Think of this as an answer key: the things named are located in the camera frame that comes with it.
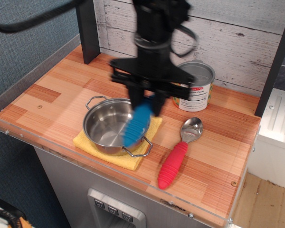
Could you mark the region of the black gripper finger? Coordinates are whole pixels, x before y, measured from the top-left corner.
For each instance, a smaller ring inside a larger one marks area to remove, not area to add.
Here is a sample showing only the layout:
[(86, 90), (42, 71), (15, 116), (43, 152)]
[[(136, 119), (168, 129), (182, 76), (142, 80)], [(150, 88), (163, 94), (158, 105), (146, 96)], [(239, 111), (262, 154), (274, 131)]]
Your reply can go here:
[(144, 98), (144, 89), (139, 85), (127, 85), (128, 95), (131, 101), (132, 109), (139, 106)]
[(159, 90), (153, 93), (152, 95), (152, 112), (154, 116), (159, 116), (162, 110), (162, 107), (165, 104), (167, 98), (170, 97), (170, 94), (167, 91)]

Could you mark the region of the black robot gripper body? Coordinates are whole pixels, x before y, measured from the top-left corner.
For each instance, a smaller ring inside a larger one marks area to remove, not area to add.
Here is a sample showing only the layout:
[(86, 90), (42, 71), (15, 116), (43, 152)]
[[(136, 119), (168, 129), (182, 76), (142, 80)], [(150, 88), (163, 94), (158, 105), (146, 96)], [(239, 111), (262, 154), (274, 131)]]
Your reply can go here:
[(167, 91), (170, 96), (188, 99), (194, 82), (191, 74), (175, 66), (170, 60), (170, 47), (137, 48), (137, 57), (110, 61), (112, 81), (138, 85), (147, 91)]

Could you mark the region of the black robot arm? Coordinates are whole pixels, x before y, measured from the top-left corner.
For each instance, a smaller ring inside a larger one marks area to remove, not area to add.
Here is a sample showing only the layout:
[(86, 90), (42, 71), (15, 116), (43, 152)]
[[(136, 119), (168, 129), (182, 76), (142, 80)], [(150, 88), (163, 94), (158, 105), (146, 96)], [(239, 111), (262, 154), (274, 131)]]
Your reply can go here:
[(137, 57), (110, 61), (112, 81), (126, 86), (133, 109), (143, 102), (145, 91), (153, 92), (151, 109), (158, 116), (167, 98), (188, 99), (194, 84), (194, 76), (170, 59), (174, 30), (196, 38), (182, 25), (189, 19), (190, 4), (185, 0), (135, 0), (133, 5), (137, 15)]

